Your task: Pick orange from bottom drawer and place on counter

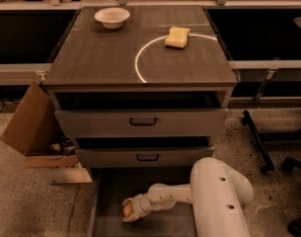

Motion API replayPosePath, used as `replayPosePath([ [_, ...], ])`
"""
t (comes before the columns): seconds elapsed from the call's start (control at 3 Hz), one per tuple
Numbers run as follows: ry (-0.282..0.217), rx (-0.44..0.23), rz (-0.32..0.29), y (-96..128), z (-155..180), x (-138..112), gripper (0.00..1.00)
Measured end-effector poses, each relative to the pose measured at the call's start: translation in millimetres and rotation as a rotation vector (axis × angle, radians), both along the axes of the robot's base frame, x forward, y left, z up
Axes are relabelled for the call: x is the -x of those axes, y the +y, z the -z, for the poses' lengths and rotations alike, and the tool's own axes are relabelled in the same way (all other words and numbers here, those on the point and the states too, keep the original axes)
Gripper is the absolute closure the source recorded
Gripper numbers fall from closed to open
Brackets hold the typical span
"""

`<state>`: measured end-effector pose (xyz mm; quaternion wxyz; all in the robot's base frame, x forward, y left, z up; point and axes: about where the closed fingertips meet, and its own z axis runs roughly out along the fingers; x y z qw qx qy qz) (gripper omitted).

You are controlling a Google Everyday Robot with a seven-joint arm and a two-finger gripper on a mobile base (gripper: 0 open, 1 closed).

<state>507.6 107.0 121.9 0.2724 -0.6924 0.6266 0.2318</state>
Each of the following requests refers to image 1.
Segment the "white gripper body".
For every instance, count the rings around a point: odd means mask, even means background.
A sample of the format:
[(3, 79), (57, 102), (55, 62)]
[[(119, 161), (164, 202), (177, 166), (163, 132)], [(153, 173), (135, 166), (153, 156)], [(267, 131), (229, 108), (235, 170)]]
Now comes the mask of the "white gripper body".
[(147, 194), (141, 194), (132, 199), (132, 212), (137, 217), (145, 217), (154, 210), (154, 205)]

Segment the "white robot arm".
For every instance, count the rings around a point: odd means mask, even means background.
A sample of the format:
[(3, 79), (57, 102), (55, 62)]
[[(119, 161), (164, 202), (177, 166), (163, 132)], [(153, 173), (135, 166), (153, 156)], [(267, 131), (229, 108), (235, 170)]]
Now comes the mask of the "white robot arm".
[(205, 157), (194, 163), (187, 184), (156, 183), (147, 193), (125, 199), (123, 220), (134, 222), (183, 202), (192, 205), (197, 237), (251, 237), (243, 209), (253, 198), (253, 186), (244, 175)]

